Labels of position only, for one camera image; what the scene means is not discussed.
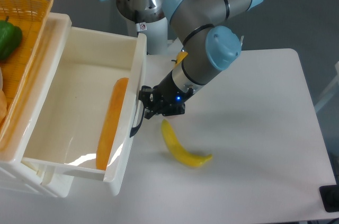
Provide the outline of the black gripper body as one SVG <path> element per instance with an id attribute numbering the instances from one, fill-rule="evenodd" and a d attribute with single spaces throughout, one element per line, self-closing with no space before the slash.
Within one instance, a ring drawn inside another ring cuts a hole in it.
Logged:
<path id="1" fill-rule="evenodd" d="M 182 91 L 174 83 L 172 72 L 154 87 L 153 112 L 156 115 L 181 115 L 185 113 L 185 102 L 194 94 L 193 87 Z"/>

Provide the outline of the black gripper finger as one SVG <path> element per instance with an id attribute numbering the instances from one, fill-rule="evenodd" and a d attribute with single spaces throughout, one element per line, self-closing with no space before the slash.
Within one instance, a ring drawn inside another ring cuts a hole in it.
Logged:
<path id="1" fill-rule="evenodd" d="M 144 118 L 149 120 L 155 115 L 160 115 L 161 110 L 158 108 L 150 108 L 150 107 L 145 107 L 144 108 Z"/>
<path id="2" fill-rule="evenodd" d="M 143 85 L 139 91 L 138 100 L 143 103 L 144 107 L 154 107 L 159 101 L 159 92 L 156 87 Z"/>

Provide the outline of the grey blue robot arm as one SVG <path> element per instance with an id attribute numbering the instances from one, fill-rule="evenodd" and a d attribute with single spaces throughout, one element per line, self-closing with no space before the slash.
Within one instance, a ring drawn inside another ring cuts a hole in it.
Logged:
<path id="1" fill-rule="evenodd" d="M 186 56 L 156 86 L 144 86 L 143 115 L 180 115 L 185 102 L 227 69 L 242 51 L 240 39 L 223 21 L 264 0 L 164 0 L 162 9 Z"/>

